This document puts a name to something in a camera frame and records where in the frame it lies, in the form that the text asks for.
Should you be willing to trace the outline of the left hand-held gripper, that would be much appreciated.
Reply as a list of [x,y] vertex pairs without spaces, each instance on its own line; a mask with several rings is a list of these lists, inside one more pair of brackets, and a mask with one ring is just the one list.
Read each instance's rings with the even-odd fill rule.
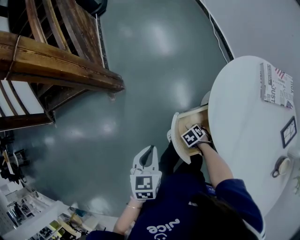
[[133,160],[130,183],[133,197],[139,201],[154,200],[160,187],[162,173],[160,171],[145,171],[141,167],[158,168],[158,150],[150,145],[142,149]]

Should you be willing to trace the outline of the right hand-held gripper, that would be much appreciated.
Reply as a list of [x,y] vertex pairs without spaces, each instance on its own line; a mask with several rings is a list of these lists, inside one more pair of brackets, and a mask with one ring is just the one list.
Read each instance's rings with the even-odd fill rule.
[[197,145],[205,135],[205,131],[195,124],[181,135],[181,139],[188,148],[192,148],[194,145]]

